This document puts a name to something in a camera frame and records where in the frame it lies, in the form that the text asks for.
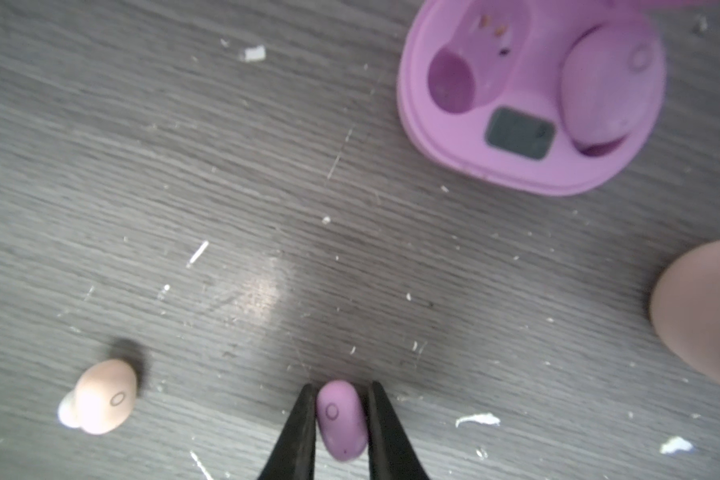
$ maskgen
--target beige earbud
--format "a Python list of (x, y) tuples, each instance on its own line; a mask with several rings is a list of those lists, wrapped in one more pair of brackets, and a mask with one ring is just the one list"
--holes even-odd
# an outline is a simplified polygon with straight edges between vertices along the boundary
[(67, 393), (58, 408), (59, 421), (91, 435), (120, 426), (136, 404), (136, 372), (123, 360), (92, 366)]

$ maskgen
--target white silicone ear tip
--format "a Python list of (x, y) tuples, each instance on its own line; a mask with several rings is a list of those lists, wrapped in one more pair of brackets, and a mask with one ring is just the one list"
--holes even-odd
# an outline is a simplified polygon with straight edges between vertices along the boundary
[(68, 428), (79, 428), (80, 420), (77, 418), (77, 413), (74, 408), (74, 390), (67, 393), (64, 398), (61, 399), (58, 409), (58, 417), (61, 425)]

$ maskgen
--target beige rounded object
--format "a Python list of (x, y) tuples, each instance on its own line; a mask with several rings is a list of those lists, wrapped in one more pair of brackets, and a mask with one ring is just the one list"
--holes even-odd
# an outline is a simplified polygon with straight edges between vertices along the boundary
[(670, 265), (653, 289), (650, 316), (670, 350), (720, 384), (720, 241)]
[(136, 404), (136, 373), (123, 360), (106, 360), (89, 368), (74, 388), (80, 428), (101, 435), (120, 426)]

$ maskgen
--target digital display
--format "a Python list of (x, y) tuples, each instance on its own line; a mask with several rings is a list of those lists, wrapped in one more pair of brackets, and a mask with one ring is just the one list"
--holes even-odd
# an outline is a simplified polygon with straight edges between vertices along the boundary
[(552, 122), (501, 107), (490, 117), (485, 141), (492, 147), (541, 160), (549, 153), (554, 136)]

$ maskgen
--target wood grain surface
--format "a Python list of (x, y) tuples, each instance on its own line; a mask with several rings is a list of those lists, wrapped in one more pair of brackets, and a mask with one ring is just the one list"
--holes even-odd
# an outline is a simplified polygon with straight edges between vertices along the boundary
[[(346, 378), (384, 384), (432, 479), (720, 480), (720, 387), (646, 319), (659, 272), (720, 238), (720, 5), (655, 17), (659, 125), (570, 198), (411, 146), (419, 5), (0, 0), (0, 478), (203, 480), (190, 452), (255, 478), (301, 386)], [(123, 338), (133, 416), (60, 426)], [(454, 427), (479, 412), (501, 425)], [(318, 446), (317, 478), (367, 475)]]

